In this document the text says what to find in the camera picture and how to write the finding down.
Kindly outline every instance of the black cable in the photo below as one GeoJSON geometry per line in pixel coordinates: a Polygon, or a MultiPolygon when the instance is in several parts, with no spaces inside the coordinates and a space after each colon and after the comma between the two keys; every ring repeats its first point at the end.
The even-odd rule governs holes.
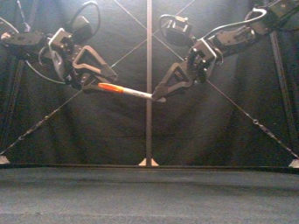
{"type": "Polygon", "coordinates": [[[261,15],[257,16],[257,17],[254,17],[254,18],[250,18],[249,20],[245,20],[242,22],[238,22],[238,23],[234,23],[234,24],[226,24],[226,25],[222,25],[222,26],[217,27],[202,38],[206,39],[218,30],[222,30],[222,29],[226,29],[226,28],[232,28],[232,27],[237,27],[237,26],[241,26],[241,25],[248,25],[248,24],[256,22],[257,20],[260,20],[264,17],[264,15],[266,14],[266,11],[265,10],[256,9],[256,8],[252,10],[252,12],[260,12],[261,15]]]}
{"type": "Polygon", "coordinates": [[[164,38],[165,38],[165,34],[164,34],[164,30],[162,30],[162,26],[164,26],[162,25],[162,19],[165,19],[165,18],[174,19],[174,16],[173,15],[168,15],[168,14],[164,14],[164,15],[160,16],[160,19],[158,19],[158,30],[160,30],[164,38]]]}
{"type": "Polygon", "coordinates": [[[97,11],[97,27],[95,27],[95,30],[93,31],[91,35],[89,36],[89,39],[94,36],[94,34],[98,32],[98,28],[99,28],[99,11],[98,11],[98,4],[95,1],[89,1],[89,2],[85,2],[79,8],[77,9],[75,13],[73,14],[71,18],[70,18],[70,21],[69,21],[69,27],[71,27],[73,25],[73,22],[78,16],[78,14],[82,12],[82,10],[89,7],[89,6],[94,6],[95,7],[95,11],[97,11]]]}

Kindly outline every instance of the black backdrop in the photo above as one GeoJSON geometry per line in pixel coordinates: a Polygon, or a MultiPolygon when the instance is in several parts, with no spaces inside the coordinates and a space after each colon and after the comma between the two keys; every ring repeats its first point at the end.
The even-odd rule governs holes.
{"type": "MultiPolygon", "coordinates": [[[[39,1],[31,29],[54,33],[82,3],[82,0],[39,1]]],[[[97,3],[101,26],[86,45],[94,48],[114,69],[118,75],[115,84],[145,91],[146,2],[98,0],[97,3]]],[[[158,17],[177,13],[188,17],[192,32],[198,38],[214,27],[241,21],[252,7],[252,1],[153,0],[153,88],[172,63],[180,61],[178,57],[182,58],[188,51],[165,43],[156,32],[158,17]]],[[[17,11],[13,8],[13,1],[2,3],[1,17],[19,28],[19,23],[14,23],[17,11]]],[[[22,1],[22,9],[27,15],[30,1],[22,1]]],[[[94,9],[86,8],[82,14],[94,25],[94,9]]],[[[289,37],[284,37],[284,45],[297,47],[290,44],[289,37]]],[[[1,84],[5,93],[1,107],[5,117],[5,102],[11,93],[9,71],[14,66],[9,66],[3,52],[1,55],[1,84]]],[[[296,50],[292,59],[297,61],[296,50]]],[[[297,65],[293,67],[288,72],[294,80],[297,65]]],[[[38,68],[54,78],[50,71],[38,68]]],[[[290,80],[290,83],[296,87],[297,82],[290,80]]],[[[225,58],[222,65],[214,67],[209,82],[192,87],[185,94],[168,98],[166,103],[153,102],[153,160],[158,165],[288,165],[292,155],[212,85],[266,126],[286,146],[296,147],[289,140],[276,63],[269,38],[265,38],[242,53],[225,58]]],[[[10,162],[137,165],[145,158],[145,100],[117,94],[77,92],[71,87],[41,79],[27,67],[22,70],[11,123],[9,129],[5,129],[5,147],[75,96],[5,153],[10,162]]]]}

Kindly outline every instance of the orange marker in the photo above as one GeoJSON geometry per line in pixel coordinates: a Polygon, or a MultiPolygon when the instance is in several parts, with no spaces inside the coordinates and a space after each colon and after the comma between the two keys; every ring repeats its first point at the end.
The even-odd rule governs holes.
{"type": "MultiPolygon", "coordinates": [[[[120,87],[117,85],[113,84],[107,84],[107,83],[98,83],[97,86],[109,91],[109,92],[114,92],[114,93],[120,93],[120,94],[125,94],[125,95],[133,95],[136,97],[144,98],[146,100],[152,100],[152,95],[140,91],[133,90],[132,88],[126,88],[126,87],[120,87]]],[[[165,102],[164,98],[160,98],[157,100],[157,102],[165,102]]]]}

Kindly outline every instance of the diagonal cable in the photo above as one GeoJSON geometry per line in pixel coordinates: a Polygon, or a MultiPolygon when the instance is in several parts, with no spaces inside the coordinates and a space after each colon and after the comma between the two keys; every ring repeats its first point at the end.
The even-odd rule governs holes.
{"type": "MultiPolygon", "coordinates": [[[[121,3],[117,0],[113,0],[114,3],[118,5],[118,7],[125,11],[125,13],[129,15],[129,17],[142,26],[142,28],[146,30],[146,28],[144,27],[144,25],[141,24],[141,22],[137,20],[137,18],[133,16],[133,14],[129,12],[129,10],[124,7],[124,5],[121,5],[121,3]]],[[[174,14],[178,15],[194,2],[194,0],[190,0],[189,3],[177,11],[177,13],[174,14]]],[[[157,39],[157,41],[164,45],[164,47],[176,55],[176,57],[182,60],[182,57],[174,52],[174,50],[154,36],[154,34],[158,32],[158,30],[156,30],[152,34],[152,36],[157,39]]],[[[146,41],[146,39],[113,63],[113,65],[110,67],[114,67],[117,65],[117,63],[137,49],[137,47],[146,41]]]]}

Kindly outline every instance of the black floor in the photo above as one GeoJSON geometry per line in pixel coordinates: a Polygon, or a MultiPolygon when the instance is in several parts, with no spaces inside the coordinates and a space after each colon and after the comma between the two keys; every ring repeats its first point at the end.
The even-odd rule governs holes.
{"type": "Polygon", "coordinates": [[[0,223],[299,223],[299,175],[202,169],[0,169],[0,223]]]}

